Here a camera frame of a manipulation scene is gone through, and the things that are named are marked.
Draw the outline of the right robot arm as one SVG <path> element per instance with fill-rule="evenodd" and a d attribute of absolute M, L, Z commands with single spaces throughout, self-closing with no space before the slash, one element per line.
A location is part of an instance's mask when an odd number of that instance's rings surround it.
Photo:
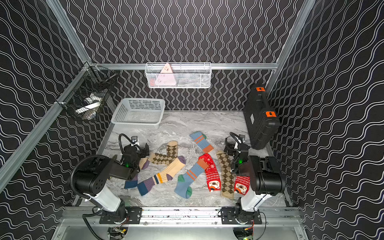
<path fill-rule="evenodd" d="M 260 158 L 249 154 L 246 144 L 229 144 L 224 153 L 233 157 L 228 166 L 235 175 L 234 192 L 241 195 L 234 207 L 221 209 L 223 225 L 260 225 L 259 207 L 272 196 L 283 193 L 285 182 L 274 157 Z"/>

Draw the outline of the white plastic basket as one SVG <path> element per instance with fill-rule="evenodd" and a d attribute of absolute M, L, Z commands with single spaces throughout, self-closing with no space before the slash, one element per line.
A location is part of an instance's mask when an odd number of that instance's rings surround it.
<path fill-rule="evenodd" d="M 126 128 L 157 130 L 164 111 L 165 100 L 125 98 L 118 104 L 112 123 Z"/>

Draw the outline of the blue sock green toe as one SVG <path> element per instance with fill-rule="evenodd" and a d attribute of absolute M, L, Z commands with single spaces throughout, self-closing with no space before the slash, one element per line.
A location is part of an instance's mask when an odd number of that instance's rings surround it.
<path fill-rule="evenodd" d="M 208 166 L 209 165 L 203 158 L 199 158 L 186 173 L 178 176 L 178 182 L 174 192 L 184 199 L 189 199 L 193 192 L 191 184 L 208 168 Z"/>

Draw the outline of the blue orange striped sock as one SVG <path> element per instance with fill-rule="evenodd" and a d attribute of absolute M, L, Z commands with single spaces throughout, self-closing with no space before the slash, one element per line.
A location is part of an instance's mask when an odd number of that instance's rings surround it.
<path fill-rule="evenodd" d="M 214 149 L 202 132 L 192 133 L 190 137 L 205 154 L 210 153 Z"/>

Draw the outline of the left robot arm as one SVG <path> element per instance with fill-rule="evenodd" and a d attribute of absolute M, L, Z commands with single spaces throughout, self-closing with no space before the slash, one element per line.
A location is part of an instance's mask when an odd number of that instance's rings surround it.
<path fill-rule="evenodd" d="M 102 155 L 88 156 L 73 169 L 69 178 L 70 187 L 74 193 L 101 209 L 100 224 L 139 224 L 142 208 L 126 207 L 124 200 L 107 187 L 107 179 L 123 179 L 125 189 L 135 188 L 139 172 L 149 165 L 147 156 L 149 146 L 140 148 L 137 144 L 123 148 L 122 164 Z"/>

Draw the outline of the cream purple striped sock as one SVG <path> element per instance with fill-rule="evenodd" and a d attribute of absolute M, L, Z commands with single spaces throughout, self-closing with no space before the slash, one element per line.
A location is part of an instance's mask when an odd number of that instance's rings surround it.
<path fill-rule="evenodd" d="M 186 159 L 184 156 L 176 157 L 163 171 L 153 175 L 152 177 L 140 182 L 137 185 L 141 196 L 146 195 L 155 185 L 160 185 L 171 181 L 175 175 L 185 166 Z"/>

